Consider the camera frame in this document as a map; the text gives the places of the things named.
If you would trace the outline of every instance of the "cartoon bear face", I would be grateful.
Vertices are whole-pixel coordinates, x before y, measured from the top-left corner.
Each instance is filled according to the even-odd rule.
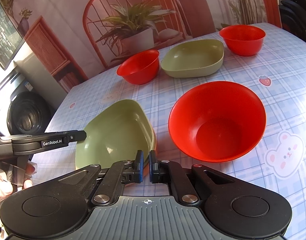
[[[304,155],[304,143],[302,139],[287,131],[279,134],[279,144],[276,149],[266,153],[266,163],[274,169],[274,174],[285,179],[293,175]]]

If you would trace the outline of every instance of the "washing machine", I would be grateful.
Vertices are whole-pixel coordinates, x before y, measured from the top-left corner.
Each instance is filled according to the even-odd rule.
[[[0,83],[0,134],[41,134],[54,110],[16,67]]]

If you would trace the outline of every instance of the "olive green bowl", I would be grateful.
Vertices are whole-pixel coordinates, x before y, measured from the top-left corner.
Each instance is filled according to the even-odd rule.
[[[163,58],[161,67],[175,78],[203,77],[218,71],[223,58],[224,45],[221,41],[189,41],[171,49]]]
[[[134,160],[138,150],[148,162],[156,148],[154,130],[138,102],[125,99],[112,104],[84,128],[86,139],[78,142],[76,169],[96,163],[109,168],[114,162]]]

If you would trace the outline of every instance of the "checkered tablecloth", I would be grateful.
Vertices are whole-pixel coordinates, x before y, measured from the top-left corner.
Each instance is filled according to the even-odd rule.
[[[160,160],[177,161],[185,168],[202,163],[280,193],[293,209],[285,236],[289,240],[306,239],[306,43],[273,25],[256,26],[267,34],[262,50],[253,57],[240,57],[225,47],[223,66],[207,77],[174,79],[160,70],[150,83],[134,86],[116,75],[117,67],[93,77],[69,92],[47,131],[83,129],[114,102],[134,99],[154,127]],[[218,33],[195,40],[199,39],[223,41]],[[172,47],[160,50],[160,60]],[[260,143],[247,155],[227,163],[203,163],[176,148],[170,139],[167,122],[174,103],[186,91],[218,80],[237,82],[253,90],[265,106],[267,126]],[[33,161],[38,163],[38,173],[34,183],[73,171],[75,148],[75,144],[70,144],[66,148],[36,154]],[[293,154],[294,161],[285,166],[286,153]],[[167,193],[165,185],[150,184],[148,176],[143,183],[125,189],[125,195]]]

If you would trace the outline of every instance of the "small plant in vase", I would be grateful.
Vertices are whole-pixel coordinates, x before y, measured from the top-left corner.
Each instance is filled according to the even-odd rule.
[[[18,32],[21,34],[22,37],[24,37],[30,28],[28,19],[32,15],[32,11],[27,8],[23,8],[19,15],[22,18],[18,25]]]
[[[104,40],[104,44],[109,44],[111,49],[120,41],[123,49],[131,54],[154,47],[153,31],[157,33],[155,24],[164,22],[163,16],[175,13],[170,9],[162,9],[160,5],[152,6],[147,1],[130,7],[111,7],[117,15],[103,20],[107,22],[104,26],[111,29],[98,41]]]

